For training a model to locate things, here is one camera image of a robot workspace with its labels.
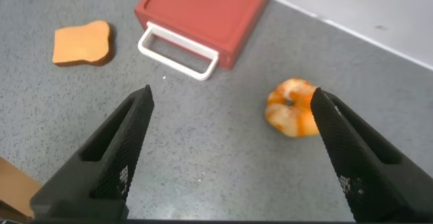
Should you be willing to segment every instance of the red box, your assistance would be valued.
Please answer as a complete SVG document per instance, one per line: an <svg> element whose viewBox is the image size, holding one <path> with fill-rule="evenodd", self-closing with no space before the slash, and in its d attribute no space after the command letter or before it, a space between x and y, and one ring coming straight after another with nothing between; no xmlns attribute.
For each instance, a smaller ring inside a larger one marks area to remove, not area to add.
<svg viewBox="0 0 433 224"><path fill-rule="evenodd" d="M141 0L135 15L219 53L231 69L266 0Z"/></svg>

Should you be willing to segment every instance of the toy donut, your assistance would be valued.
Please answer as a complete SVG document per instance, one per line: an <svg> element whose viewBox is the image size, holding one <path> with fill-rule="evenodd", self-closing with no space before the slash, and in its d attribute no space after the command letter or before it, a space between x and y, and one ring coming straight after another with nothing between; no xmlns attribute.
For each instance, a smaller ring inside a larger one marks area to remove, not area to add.
<svg viewBox="0 0 433 224"><path fill-rule="evenodd" d="M303 79L288 79L278 85L268 96L265 111L267 121L289 137L318 134L310 108L316 88Z"/></svg>

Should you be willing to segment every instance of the gray countertop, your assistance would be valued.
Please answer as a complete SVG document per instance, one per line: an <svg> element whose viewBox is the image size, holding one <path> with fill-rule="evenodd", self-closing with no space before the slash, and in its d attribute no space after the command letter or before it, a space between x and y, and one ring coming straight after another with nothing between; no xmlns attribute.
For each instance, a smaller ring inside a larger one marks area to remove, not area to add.
<svg viewBox="0 0 433 224"><path fill-rule="evenodd" d="M0 0L0 156L44 183L149 84L155 110L130 218L352 220L321 138L289 139L263 118L268 93L300 77L433 175L433 72L270 1L234 69L195 81L138 52L138 1ZM116 57L54 66L54 30L96 19L115 25Z"/></svg>

